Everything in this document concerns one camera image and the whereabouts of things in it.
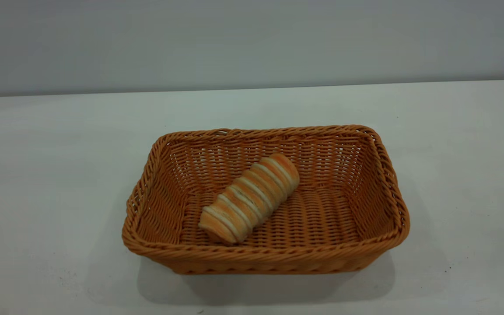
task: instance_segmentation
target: woven rim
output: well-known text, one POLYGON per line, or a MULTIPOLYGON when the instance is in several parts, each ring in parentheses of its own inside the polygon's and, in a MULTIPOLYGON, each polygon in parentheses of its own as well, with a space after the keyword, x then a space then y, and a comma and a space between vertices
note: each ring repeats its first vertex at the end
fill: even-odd
POLYGON ((122 229, 122 238, 124 244, 132 252, 151 256, 154 259, 163 259, 166 261, 219 261, 226 262, 245 262, 254 261, 257 263, 277 263, 283 262, 311 262, 321 259, 338 259, 340 257, 352 257, 359 255, 378 255, 388 249, 396 247, 408 236, 410 231, 410 216, 406 204, 402 200, 402 195, 398 189, 396 172, 382 145, 380 136, 371 128, 360 125, 347 126, 324 126, 324 127, 302 127, 302 128, 280 128, 266 130, 242 130, 242 129, 214 129, 210 131, 176 132, 166 134, 159 138, 152 147, 148 156, 147 164, 144 168, 142 177, 134 188, 132 195, 128 199, 127 217, 122 229), (376 154, 380 158, 380 167, 378 170, 378 179, 382 182, 386 190, 386 197, 389 205, 394 210, 394 230, 390 233, 378 237, 366 239, 364 241, 355 241, 340 245, 322 245, 319 247, 292 247, 287 249, 273 249, 268 247, 225 247, 221 245, 176 245, 170 243, 150 243, 142 239, 137 233, 141 215, 143 211, 138 209, 146 208, 146 200, 140 200, 141 196, 148 196, 150 184, 154 182, 154 175, 158 166, 158 156, 160 156, 162 144, 168 143, 173 138, 178 141, 182 138, 188 138, 191 141, 194 137, 200 137, 202 140, 223 137, 230 141, 243 138, 266 137, 271 134, 285 134, 286 136, 338 136, 344 132, 364 133, 373 139, 376 154))

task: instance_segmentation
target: bread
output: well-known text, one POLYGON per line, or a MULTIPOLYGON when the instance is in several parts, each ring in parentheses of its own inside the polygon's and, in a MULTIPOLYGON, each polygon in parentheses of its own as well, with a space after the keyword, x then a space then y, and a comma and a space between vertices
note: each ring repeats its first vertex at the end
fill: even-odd
POLYGON ((198 227, 212 241, 241 243, 298 187, 297 168, 283 154, 263 157, 236 178, 212 205, 203 207, 198 227))

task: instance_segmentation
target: table surface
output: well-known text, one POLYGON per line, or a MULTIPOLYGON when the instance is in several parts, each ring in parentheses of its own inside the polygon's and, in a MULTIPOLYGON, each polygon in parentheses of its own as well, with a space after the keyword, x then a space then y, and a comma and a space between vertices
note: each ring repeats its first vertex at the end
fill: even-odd
POLYGON ((504 313, 504 80, 0 98, 0 315, 313 311, 504 313), (124 247, 163 134, 331 124, 381 135, 410 210, 370 267, 180 276, 124 247))

